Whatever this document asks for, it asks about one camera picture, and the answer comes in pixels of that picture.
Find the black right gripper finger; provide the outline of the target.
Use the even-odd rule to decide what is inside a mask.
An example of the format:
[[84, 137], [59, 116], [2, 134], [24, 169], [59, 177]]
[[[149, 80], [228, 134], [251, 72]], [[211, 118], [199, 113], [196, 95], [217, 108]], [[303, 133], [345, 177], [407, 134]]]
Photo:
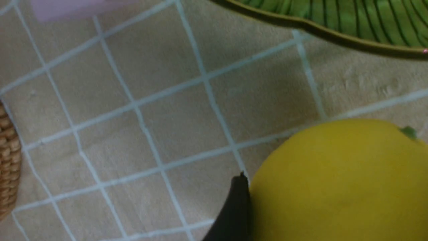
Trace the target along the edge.
[[248, 178], [242, 172], [231, 179], [226, 201], [202, 240], [250, 241], [251, 204]]

